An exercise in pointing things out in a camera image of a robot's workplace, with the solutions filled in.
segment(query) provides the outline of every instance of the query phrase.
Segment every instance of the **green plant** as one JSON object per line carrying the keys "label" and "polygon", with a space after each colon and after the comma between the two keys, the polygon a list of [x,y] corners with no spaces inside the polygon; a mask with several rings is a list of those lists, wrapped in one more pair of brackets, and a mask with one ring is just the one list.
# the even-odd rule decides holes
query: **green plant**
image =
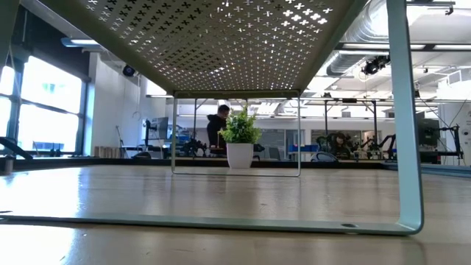
{"label": "green plant", "polygon": [[261,136],[261,131],[254,128],[255,114],[249,116],[247,113],[248,105],[245,105],[242,113],[236,115],[231,110],[227,118],[225,130],[220,130],[219,134],[228,144],[255,144]]}

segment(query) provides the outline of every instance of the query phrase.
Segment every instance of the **perforated metal tabletop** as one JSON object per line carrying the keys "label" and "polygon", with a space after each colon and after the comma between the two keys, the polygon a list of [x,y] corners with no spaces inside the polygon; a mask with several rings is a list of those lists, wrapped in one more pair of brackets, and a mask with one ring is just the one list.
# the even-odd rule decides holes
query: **perforated metal tabletop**
{"label": "perforated metal tabletop", "polygon": [[180,98],[302,93],[366,0],[40,0]]}

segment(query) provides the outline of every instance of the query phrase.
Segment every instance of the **silver duct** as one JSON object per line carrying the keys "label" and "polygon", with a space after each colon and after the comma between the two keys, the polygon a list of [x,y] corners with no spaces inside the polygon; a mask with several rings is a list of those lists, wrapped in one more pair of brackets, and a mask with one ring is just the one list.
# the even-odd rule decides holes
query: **silver duct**
{"label": "silver duct", "polygon": [[[349,43],[388,43],[388,35],[379,35],[372,28],[374,20],[378,16],[387,16],[385,0],[371,0],[355,19],[341,41]],[[327,67],[327,75],[341,76],[364,58],[365,55],[362,54],[340,54],[337,52],[336,59]]]}

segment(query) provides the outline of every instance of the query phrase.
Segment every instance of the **potted plant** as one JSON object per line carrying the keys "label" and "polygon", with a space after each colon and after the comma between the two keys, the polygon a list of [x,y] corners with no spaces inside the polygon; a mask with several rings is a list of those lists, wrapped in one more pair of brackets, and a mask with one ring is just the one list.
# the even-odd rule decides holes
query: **potted plant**
{"label": "potted plant", "polygon": [[231,111],[227,117],[227,126],[219,131],[226,141],[227,162],[231,169],[248,169],[252,165],[253,144],[261,136],[261,131],[254,128],[255,114],[249,116],[248,105],[239,114]]}

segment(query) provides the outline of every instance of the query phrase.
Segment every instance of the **white pot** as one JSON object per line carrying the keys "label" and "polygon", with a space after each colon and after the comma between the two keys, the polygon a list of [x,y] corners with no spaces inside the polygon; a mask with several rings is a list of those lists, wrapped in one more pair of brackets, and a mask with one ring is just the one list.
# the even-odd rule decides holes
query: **white pot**
{"label": "white pot", "polygon": [[231,169],[249,169],[252,158],[253,144],[227,144],[227,162]]}

